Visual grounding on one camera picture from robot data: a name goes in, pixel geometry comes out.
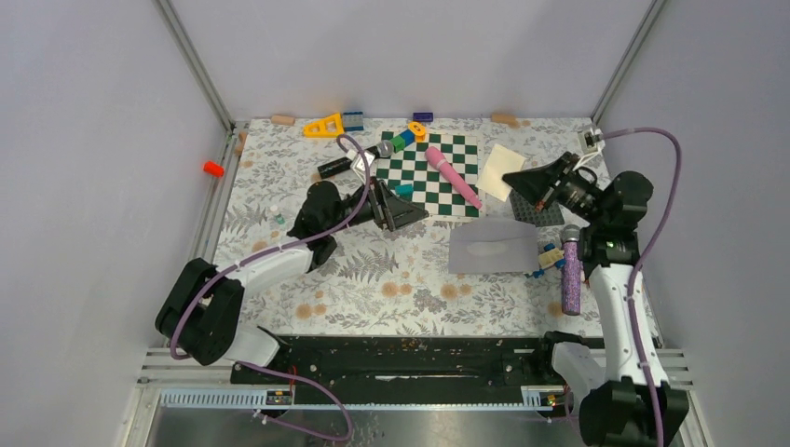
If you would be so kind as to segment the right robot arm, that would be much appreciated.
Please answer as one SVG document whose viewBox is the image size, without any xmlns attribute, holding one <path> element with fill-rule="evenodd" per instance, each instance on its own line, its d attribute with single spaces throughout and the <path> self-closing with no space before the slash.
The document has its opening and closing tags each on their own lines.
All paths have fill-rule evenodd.
<svg viewBox="0 0 790 447">
<path fill-rule="evenodd" d="M 668 446 L 689 402 L 661 365 L 637 289 L 644 251 L 636 229 L 653 185 L 639 172 L 624 171 L 600 188 L 582 170 L 578 156 L 566 152 L 544 167 L 502 177 L 536 210 L 558 203 L 587 222 L 577 257 L 599 310 L 606 362 L 595 362 L 585 345 L 563 341 L 538 353 L 534 369 L 543 382 L 565 380 L 586 445 Z"/>
</svg>

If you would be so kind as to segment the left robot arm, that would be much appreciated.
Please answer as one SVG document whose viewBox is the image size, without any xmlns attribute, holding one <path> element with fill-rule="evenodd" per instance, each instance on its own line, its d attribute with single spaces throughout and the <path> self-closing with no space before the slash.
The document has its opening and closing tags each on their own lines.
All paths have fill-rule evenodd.
<svg viewBox="0 0 790 447">
<path fill-rule="evenodd" d="M 428 216 L 422 205 L 377 179 L 346 196 L 332 182 L 314 183 L 281 245 L 224 268 L 202 258 L 189 261 L 160 308 L 155 327 L 170 338 L 178 357 L 188 356 L 203 366 L 220 359 L 253 364 L 263 380 L 276 383 L 288 373 L 289 359 L 270 332 L 240 323 L 243 300 L 325 264 L 337 247 L 333 229 L 373 222 L 394 232 Z"/>
</svg>

